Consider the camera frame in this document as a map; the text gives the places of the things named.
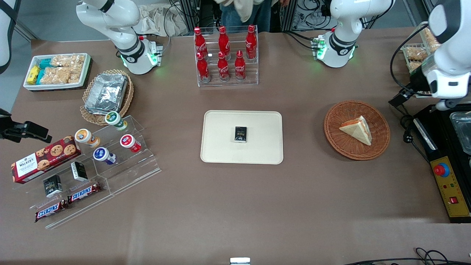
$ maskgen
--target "blue snack package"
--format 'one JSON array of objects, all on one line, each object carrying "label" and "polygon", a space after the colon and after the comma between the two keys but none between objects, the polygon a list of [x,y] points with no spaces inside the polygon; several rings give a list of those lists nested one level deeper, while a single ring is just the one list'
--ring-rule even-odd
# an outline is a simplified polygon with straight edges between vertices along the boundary
[{"label": "blue snack package", "polygon": [[44,70],[41,70],[39,71],[39,74],[38,74],[38,79],[36,80],[36,85],[40,85],[41,84],[41,78],[44,76],[46,72]]},{"label": "blue snack package", "polygon": [[51,58],[49,59],[42,59],[39,61],[39,68],[46,69],[46,67],[52,67],[51,65]]}]

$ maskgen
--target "red cookie box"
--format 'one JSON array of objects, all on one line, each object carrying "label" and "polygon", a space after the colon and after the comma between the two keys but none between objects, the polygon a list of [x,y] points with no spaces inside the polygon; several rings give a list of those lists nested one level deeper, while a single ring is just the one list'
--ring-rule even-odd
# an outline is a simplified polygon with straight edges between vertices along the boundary
[{"label": "red cookie box", "polygon": [[81,154],[80,147],[69,135],[29,156],[11,164],[13,181],[20,184],[42,175]]}]

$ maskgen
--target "beige jacket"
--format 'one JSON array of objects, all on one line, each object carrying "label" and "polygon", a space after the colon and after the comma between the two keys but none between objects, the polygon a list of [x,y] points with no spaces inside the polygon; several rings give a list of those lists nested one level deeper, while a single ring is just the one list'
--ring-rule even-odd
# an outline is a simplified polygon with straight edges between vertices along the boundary
[{"label": "beige jacket", "polygon": [[[214,0],[218,4],[223,4],[225,7],[234,4],[235,10],[240,16],[242,22],[249,20],[252,15],[253,5],[259,5],[263,0]],[[278,0],[271,0],[271,5],[273,6]]]}]

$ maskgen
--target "jeans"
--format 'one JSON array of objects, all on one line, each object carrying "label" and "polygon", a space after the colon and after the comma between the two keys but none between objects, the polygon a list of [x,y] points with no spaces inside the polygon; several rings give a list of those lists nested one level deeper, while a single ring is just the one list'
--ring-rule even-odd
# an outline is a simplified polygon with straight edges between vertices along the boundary
[{"label": "jeans", "polygon": [[246,22],[240,21],[240,16],[233,4],[226,7],[220,4],[219,8],[222,11],[221,25],[223,26],[248,26],[254,24],[257,25],[259,32],[270,31],[271,0],[264,0],[261,4],[254,5],[252,15]]}]

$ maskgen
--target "foil container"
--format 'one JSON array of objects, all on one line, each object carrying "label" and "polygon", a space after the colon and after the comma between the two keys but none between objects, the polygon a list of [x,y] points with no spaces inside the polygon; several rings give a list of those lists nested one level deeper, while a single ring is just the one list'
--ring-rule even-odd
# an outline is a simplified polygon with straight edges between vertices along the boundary
[{"label": "foil container", "polygon": [[128,78],[119,74],[99,74],[95,78],[85,109],[91,114],[106,115],[118,111],[126,92]]}]

